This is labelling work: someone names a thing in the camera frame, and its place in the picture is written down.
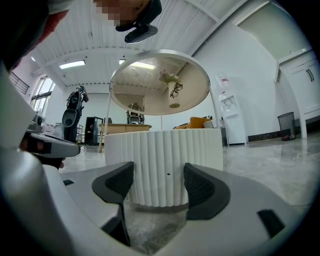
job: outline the white cabinet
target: white cabinet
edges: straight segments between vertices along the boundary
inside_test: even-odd
[[[281,73],[286,76],[291,101],[296,101],[301,126],[301,137],[307,137],[306,120],[320,116],[320,65],[315,53],[311,50],[302,55],[279,63]],[[285,87],[283,75],[279,75],[278,84]]]

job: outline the ceiling light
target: ceiling light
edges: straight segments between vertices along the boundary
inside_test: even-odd
[[[126,61],[125,59],[119,59],[119,64],[121,65],[125,61]],[[146,63],[142,63],[142,62],[134,62],[130,66],[139,67],[139,68],[145,68],[145,69],[149,69],[149,70],[154,70],[155,69],[155,66],[150,65],[150,64],[146,64]]]
[[[60,65],[60,69],[64,70],[67,68],[72,68],[72,67],[77,67],[77,66],[83,66],[86,65],[84,60],[80,60],[80,61],[75,61],[75,62],[70,62],[70,63],[66,63],[66,64],[62,64]]]

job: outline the round mirror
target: round mirror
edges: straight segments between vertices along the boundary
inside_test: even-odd
[[[201,103],[210,80],[198,62],[174,50],[145,51],[120,60],[110,90],[113,100],[127,111],[145,115],[179,113]]]

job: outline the wooden table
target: wooden table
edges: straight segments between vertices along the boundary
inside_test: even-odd
[[[105,133],[105,124],[99,124],[101,127],[101,137],[99,143],[99,153],[102,152],[102,139]],[[125,124],[125,123],[108,123],[108,135],[109,134],[122,134],[132,132],[144,132],[149,131],[151,125],[148,124]]]

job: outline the marble floor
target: marble floor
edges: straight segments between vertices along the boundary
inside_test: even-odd
[[[87,147],[67,158],[61,173],[103,167],[105,156]],[[303,215],[310,207],[320,179],[320,132],[307,139],[272,139],[223,148],[224,171],[254,179],[283,198]],[[147,207],[125,202],[126,226],[133,249],[152,255],[186,223],[188,206]]]

